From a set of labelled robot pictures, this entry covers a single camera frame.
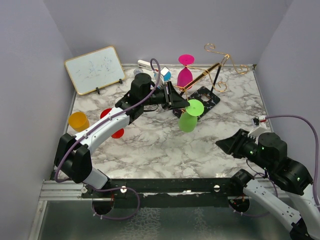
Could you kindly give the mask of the red wine glass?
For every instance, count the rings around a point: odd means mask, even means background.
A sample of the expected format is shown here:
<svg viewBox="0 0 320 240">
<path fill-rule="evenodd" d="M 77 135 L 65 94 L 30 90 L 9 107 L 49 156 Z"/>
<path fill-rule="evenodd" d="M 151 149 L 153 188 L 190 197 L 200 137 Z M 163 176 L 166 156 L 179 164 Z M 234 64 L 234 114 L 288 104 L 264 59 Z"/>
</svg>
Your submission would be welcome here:
<svg viewBox="0 0 320 240">
<path fill-rule="evenodd" d="M 106 108 L 105 110 L 103 110 L 100 114 L 100 119 L 106 118 L 112 111 L 112 108 Z M 123 127 L 119 127 L 116 125 L 115 120 L 112 120 L 109 124 L 108 124 L 108 133 L 111 133 L 111 137 L 113 139 L 120 139 L 123 137 L 125 130 Z"/>
</svg>

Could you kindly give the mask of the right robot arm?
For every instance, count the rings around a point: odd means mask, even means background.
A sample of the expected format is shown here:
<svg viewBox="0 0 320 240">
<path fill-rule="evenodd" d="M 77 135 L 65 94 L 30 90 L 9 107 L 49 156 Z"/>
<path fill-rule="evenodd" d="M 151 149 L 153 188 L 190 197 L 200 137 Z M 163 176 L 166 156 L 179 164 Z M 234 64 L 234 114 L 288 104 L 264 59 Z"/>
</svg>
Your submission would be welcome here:
<svg viewBox="0 0 320 240">
<path fill-rule="evenodd" d="M 274 215 L 289 231 L 293 240 L 320 238 L 318 197 L 313 193 L 313 179 L 307 168 L 287 156 L 287 143 L 273 132 L 259 137 L 239 129 L 233 136 L 218 140 L 216 145 L 235 159 L 246 158 L 268 173 L 270 180 L 284 191 L 295 207 L 292 208 L 265 189 L 248 171 L 240 169 L 231 177 L 229 189 L 257 201 Z"/>
</svg>

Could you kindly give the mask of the green wine glass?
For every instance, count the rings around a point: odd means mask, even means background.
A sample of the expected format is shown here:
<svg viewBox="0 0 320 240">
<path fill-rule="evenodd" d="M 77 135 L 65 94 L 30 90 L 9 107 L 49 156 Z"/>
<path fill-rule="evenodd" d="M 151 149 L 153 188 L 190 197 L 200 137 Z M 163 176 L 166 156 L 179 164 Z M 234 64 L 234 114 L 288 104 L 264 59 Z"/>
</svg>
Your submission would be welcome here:
<svg viewBox="0 0 320 240">
<path fill-rule="evenodd" d="M 205 107 L 203 103 L 197 99 L 188 100 L 189 106 L 185 108 L 185 111 L 180 116 L 178 121 L 178 127 L 182 132 L 192 132 L 198 123 L 198 117 L 204 113 Z"/>
</svg>

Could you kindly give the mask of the yellow wine glass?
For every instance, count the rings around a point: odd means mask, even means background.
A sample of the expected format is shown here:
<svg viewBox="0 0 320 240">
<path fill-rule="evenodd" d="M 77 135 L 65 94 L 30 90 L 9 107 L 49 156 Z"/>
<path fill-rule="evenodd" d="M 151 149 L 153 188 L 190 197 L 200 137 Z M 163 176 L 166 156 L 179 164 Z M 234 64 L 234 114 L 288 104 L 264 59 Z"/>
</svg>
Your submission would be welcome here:
<svg viewBox="0 0 320 240">
<path fill-rule="evenodd" d="M 83 112 L 72 113 L 68 118 L 68 125 L 78 133 L 90 127 L 89 120 Z"/>
</svg>

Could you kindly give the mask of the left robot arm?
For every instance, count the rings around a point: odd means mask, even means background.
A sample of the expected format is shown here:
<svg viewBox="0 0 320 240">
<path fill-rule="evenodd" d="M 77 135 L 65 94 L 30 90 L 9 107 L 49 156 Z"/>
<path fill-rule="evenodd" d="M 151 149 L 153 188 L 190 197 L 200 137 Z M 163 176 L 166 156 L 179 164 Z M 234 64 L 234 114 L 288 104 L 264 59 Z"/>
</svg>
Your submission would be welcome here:
<svg viewBox="0 0 320 240">
<path fill-rule="evenodd" d="M 106 197 L 111 190 L 108 183 L 110 179 L 93 167 L 91 155 L 109 137 L 139 118 L 144 113 L 145 106 L 151 105 L 161 106 L 165 110 L 190 106 L 170 81 L 158 87 L 149 74 L 137 74 L 131 82 L 130 90 L 106 116 L 75 135 L 65 133 L 59 139 L 54 158 L 57 167 L 55 181 L 63 182 L 59 178 L 59 172 L 63 172 L 69 180 L 76 184 L 90 185 L 97 196 Z"/>
</svg>

